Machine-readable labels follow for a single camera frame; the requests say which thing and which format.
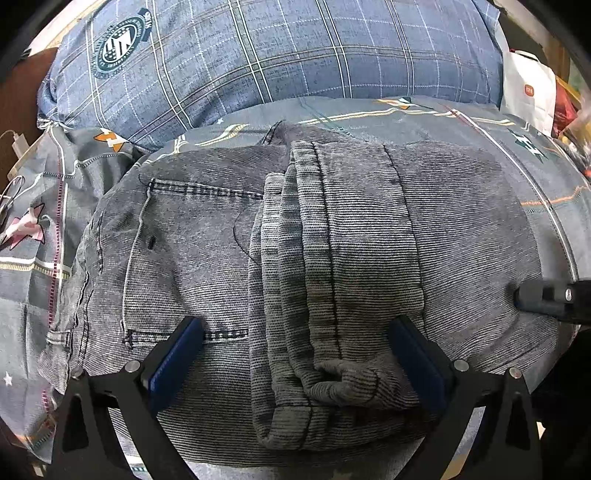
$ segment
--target jeans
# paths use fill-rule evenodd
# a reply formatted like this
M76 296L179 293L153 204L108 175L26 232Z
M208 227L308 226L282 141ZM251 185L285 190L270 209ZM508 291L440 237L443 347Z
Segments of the jeans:
M589 275L583 181L550 139L477 105L314 98L237 112L144 157L102 198L41 372L63 391L75 366L115 371L195 314L206 318L204 351L159 416L186 459L243 468L357 461L368 449L396 458L425 421L388 355L388 316L407 312L449 357L493 372L515 365L535 386L574 329L517 312L511 293L527 277ZM301 235L287 228L298 224L295 203L282 207L289 195ZM392 220L372 221L380 215ZM290 235L301 236L306 268L319 259L303 281L285 266ZM285 282L284 267L295 279ZM352 301L362 292L351 286L366 286L367 301ZM303 287L314 293L305 304ZM307 321L292 325L290 309ZM279 360L271 368L286 356L293 374ZM355 394L372 385L371 369L392 397ZM368 398L372 408L359 405ZM304 432L272 419L291 426L302 411L319 416L298 443Z

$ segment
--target pillow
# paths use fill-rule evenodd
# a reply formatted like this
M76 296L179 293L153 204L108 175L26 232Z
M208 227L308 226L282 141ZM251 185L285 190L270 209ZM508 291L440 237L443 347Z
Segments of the pillow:
M39 124L151 151L231 112L299 96L500 104L486 0L108 1L65 37Z

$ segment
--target black metal bracket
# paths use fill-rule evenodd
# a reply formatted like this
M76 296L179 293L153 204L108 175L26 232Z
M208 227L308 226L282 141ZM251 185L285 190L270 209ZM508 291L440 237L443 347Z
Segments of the black metal bracket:
M540 440L523 375L472 371L451 362L407 317L388 332L392 351L423 404L441 414L397 480L440 480L459 445L475 407L486 407L476 439L457 480L539 480Z
M202 343L201 319L185 317L143 362L132 360L117 373L95 377L81 368L74 370L58 410L60 421L47 477L134 480L109 415L109 408L118 408L154 479L196 480L159 424L156 413L167 406L180 388Z
M524 280L515 292L515 307L556 317L561 322L591 325L591 280L574 283Z

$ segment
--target back pocket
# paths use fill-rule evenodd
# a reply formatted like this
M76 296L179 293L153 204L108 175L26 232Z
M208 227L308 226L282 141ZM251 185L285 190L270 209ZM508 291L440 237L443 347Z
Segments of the back pocket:
M247 328L248 242L262 195L152 179L123 291L124 341L158 342L185 315L232 336Z

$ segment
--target fabric seam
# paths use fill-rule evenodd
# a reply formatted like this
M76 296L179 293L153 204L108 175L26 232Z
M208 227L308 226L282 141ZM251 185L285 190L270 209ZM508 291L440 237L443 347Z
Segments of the fabric seam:
M378 394L378 388L379 388L379 383L380 383L380 378L379 378L378 373L375 371L375 368L369 368L369 371L375 375L375 386L374 386L374 392L372 393L371 397L369 397L367 399L367 401L365 402L366 405L369 402L371 402L375 398L375 396Z
M80 353L79 353L81 366L84 365L84 360L86 358L86 351L88 350L88 341L89 341L89 337L90 337L90 335L89 335L90 324L88 321L88 304L90 303L90 299L92 298L92 294L94 292L95 292L94 288L90 290L90 292L88 294L88 298L86 299L86 302L84 304L84 310L83 310L83 315L82 315L84 322L82 324L82 337L80 338Z
M308 396L306 396L306 400L308 402L308 423L306 424L306 428L302 433L300 447L298 448L298 450L303 450L304 446L306 445L306 441L308 440L308 434L310 433L310 425L312 424L312 415L314 414L314 410L312 408L312 405L310 404L310 398Z
M316 143L311 142L310 145L312 146L312 149L314 150L314 156L316 157L316 164L318 166L318 174L319 174L319 180L320 180L320 191L321 191L321 196L322 196L322 203L324 206L324 217L326 218L326 229L327 229L327 238L326 238L326 244L329 248L328 254L329 254L329 262L330 262L330 290L331 290L331 294L332 294L332 298L331 298L331 302L332 302L332 306L333 306L333 317L334 317L334 327L335 327L335 341L336 341L336 347L337 350L339 351L339 358L343 359L343 354L340 348L340 342L339 342L339 319L337 316L337 306L336 306L336 293L335 293L335 265L334 265L334 259L333 259L333 248L332 248L332 243L330 241L331 239L331 234L330 234L330 222L329 222L329 211L328 211L328 205L326 202L326 190L325 190L325 186L324 186L324 172L322 172L322 167L320 165L320 156L318 153L318 149L316 148Z
M96 225L96 252L97 252L97 254L99 256L99 275L101 273L103 273L103 265L104 265L104 261L103 261L103 248L102 248L102 246L100 244L100 230L101 230L101 227L103 225L103 215L105 214L105 210L106 210L106 208L104 208L103 211L100 213L99 220L98 220L97 225Z
M151 178L148 183L142 181L141 174L139 175L139 182L146 187L149 187L152 192L168 192L181 193L185 195L208 195L213 194L219 197L241 196L260 200L263 198L262 193L250 192L249 190L234 190L224 187L215 187L212 185L205 185L203 183L191 183L172 180L159 180Z
M394 165L394 161L393 161L392 157L390 156L390 152L388 151L388 148L386 147L386 145L383 145L383 148L384 148L384 151L386 152L386 155L388 156L388 159L390 160L390 165L392 165L392 168L394 169L394 172L396 173L396 176L398 177L398 181L400 182L400 189L402 190L402 199L404 200L404 207L406 208L408 221L410 222L410 228L413 233L414 248L417 250L418 275L419 275L419 279L421 281L420 287L421 287L421 291L423 292L423 308L421 309L421 317L423 318L423 331L425 333L425 338L427 340L429 340L429 334L427 332L427 315L425 313L426 305L427 305L427 293L425 292L425 289L423 288L423 269L421 268L421 260L420 260L421 255L419 254L419 251L418 251L418 242L417 242L417 236L415 233L414 223L413 223L413 219L410 215L410 210L408 209L408 202L407 202L406 192L404 190L404 183L402 182L402 177L400 176L400 173L398 173L398 169Z
M271 142L273 142L273 138L275 138L275 132L277 131L277 128L279 127L279 125L281 125L282 122L283 120L279 120L267 131L265 136L261 139L260 145L271 145Z
M57 139L55 138L54 134L53 134L53 127L50 129L50 138L54 141L56 147L58 147L58 149L61 149L61 145L59 144L59 142L57 141ZM57 168L58 170L61 168L64 168L63 162L65 162L66 159L63 158L60 153L58 152L57 154ZM60 260L60 244L61 244L61 209L62 209L62 201L63 201L63 197L64 197L64 175L58 175L59 178L59 182L58 182L58 190L57 190L57 204L56 204L56 253L54 254L53 257L53 272L52 272L52 276L51 276L51 284L50 284L50 289L49 289L49 300L48 300L48 319L47 319L47 323L48 325L51 327L51 325L53 324L53 322L55 321L55 313L57 313L57 309L56 312L53 311L55 303L56 303L56 278L57 278L57 264Z
M148 184L148 187L146 188L146 200L144 201L144 204L142 205L142 209L139 212L138 230L135 233L135 238L134 238L134 241L131 245L131 250L129 252L129 260L127 262L127 269L125 270L125 280L123 283L123 298L121 301L121 329L122 329L123 342L127 343L130 347L131 347L131 345L129 344L128 332L130 333L131 331L130 330L128 331L126 324L125 324L125 299L127 297L127 288L129 285L129 272L131 270L131 262L134 257L134 250L135 250L135 247L137 246L137 243L139 241L139 236L141 234L142 227L144 226L144 212L145 212L148 204L150 203L150 200L152 199L151 189L152 189L153 181L154 181L154 179L152 179L152 181Z
M232 340L244 340L248 339L248 331L245 329L238 330L206 330L203 332L204 343L223 343L225 341ZM142 330L129 330L129 342L135 346L137 345L155 345L158 342L162 342L165 338L169 337L172 332L145 332Z

